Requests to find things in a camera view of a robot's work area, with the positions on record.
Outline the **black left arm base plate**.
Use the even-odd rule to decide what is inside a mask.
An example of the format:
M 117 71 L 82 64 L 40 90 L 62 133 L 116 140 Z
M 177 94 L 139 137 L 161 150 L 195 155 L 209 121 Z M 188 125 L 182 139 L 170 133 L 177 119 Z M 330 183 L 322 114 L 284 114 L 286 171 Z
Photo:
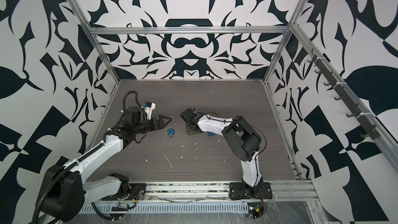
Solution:
M 145 196 L 147 184 L 129 183 L 128 186 L 122 186 L 121 189 L 112 196 L 101 198 L 102 201 L 123 201 L 139 200 Z

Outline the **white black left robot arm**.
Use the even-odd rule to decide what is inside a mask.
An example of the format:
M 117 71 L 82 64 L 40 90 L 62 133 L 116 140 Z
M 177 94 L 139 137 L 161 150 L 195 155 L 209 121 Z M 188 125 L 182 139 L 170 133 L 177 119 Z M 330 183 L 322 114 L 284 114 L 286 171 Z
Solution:
M 138 134 L 162 130 L 172 121 L 164 115 L 153 117 L 153 110 L 154 107 L 146 105 L 123 108 L 119 120 L 96 146 L 63 166 L 49 168 L 40 187 L 32 223 L 39 222 L 41 212 L 54 217 L 55 222 L 68 222 L 84 206 L 102 198 L 129 197 L 131 188 L 126 176 L 113 173 L 97 181 L 87 180 L 108 159 L 135 142 Z

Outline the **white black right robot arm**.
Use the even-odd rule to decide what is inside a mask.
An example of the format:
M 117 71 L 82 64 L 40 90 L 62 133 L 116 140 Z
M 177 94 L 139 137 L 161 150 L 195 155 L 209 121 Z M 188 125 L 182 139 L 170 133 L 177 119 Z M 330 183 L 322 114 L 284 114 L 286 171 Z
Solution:
M 224 137 L 232 153 L 241 161 L 243 183 L 252 192 L 258 191 L 263 179 L 259 169 L 262 139 L 245 118 L 219 118 L 188 108 L 180 114 L 190 132 L 210 132 Z

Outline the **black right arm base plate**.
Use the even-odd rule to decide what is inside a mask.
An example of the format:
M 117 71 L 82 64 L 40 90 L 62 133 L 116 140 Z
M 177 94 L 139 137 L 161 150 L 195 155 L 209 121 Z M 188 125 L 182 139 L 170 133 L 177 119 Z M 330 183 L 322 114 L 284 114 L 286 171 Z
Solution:
M 267 182 L 259 182 L 254 188 L 244 182 L 229 183 L 229 198 L 231 200 L 265 199 L 273 198 L 271 185 Z

